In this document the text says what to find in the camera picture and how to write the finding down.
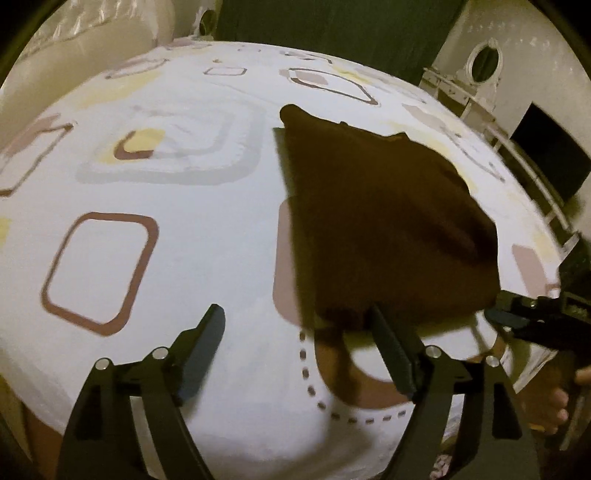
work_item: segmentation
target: silver bolt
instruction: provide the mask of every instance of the silver bolt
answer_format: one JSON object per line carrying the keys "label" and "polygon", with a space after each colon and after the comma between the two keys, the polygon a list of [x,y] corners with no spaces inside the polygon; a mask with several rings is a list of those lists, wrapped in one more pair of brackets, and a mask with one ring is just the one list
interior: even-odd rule
{"label": "silver bolt", "polygon": [[156,360],[164,360],[168,356],[168,349],[165,346],[159,346],[152,352],[152,357]]}
{"label": "silver bolt", "polygon": [[425,348],[425,353],[431,358],[439,358],[441,356],[441,349],[434,345],[429,345],[427,348]]}
{"label": "silver bolt", "polygon": [[108,358],[101,358],[100,360],[96,361],[95,368],[97,370],[106,370],[110,364],[111,360],[109,360]]}
{"label": "silver bolt", "polygon": [[499,359],[492,355],[486,357],[486,363],[489,364],[492,368],[496,368],[501,364],[499,362]]}

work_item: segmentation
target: curtain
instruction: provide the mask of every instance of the curtain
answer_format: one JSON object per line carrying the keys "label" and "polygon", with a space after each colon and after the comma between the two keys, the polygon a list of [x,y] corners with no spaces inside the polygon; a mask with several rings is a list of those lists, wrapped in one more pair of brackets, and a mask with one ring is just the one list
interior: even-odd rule
{"label": "curtain", "polygon": [[216,39],[326,53],[418,85],[466,0],[224,0]]}

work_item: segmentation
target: brown towel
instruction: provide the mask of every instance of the brown towel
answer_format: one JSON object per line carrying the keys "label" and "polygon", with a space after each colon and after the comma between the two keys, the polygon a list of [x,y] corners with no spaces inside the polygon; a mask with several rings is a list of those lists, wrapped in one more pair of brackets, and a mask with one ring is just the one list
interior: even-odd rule
{"label": "brown towel", "polygon": [[295,105],[280,116],[318,314],[359,327],[376,301],[415,322],[494,303],[496,228],[450,162],[404,133],[382,137]]}

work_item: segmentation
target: bedsheet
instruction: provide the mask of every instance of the bedsheet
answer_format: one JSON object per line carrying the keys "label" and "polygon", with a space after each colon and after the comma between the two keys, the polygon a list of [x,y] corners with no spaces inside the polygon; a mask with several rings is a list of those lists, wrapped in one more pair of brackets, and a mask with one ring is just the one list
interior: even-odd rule
{"label": "bedsheet", "polygon": [[[413,407],[367,334],[298,300],[287,103],[437,150],[496,223],[502,288],[556,293],[562,253],[535,204],[429,95],[327,55],[181,38],[90,79],[0,155],[0,374],[43,422],[64,431],[98,358],[137,361],[218,303],[226,332],[183,407],[214,476],[383,471]],[[420,333],[455,358],[498,340],[481,313]],[[520,390],[553,355],[511,342],[502,364]],[[460,412],[457,398],[446,435]]]}

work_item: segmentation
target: bed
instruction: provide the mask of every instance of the bed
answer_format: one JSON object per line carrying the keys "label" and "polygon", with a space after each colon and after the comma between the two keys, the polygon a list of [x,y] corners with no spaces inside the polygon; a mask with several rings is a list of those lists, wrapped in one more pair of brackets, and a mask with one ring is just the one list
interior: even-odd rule
{"label": "bed", "polygon": [[[217,303],[226,332],[183,407],[212,474],[384,470],[413,407],[366,334],[303,327],[313,313],[296,296],[287,103],[441,153],[496,223],[501,287],[556,294],[567,252],[500,157],[428,94],[323,54],[178,38],[74,88],[0,154],[0,374],[45,425],[64,432],[98,358],[137,361]],[[518,391],[554,355],[503,340],[481,313],[420,333],[455,358],[492,352]],[[455,398],[446,437],[461,408]]]}

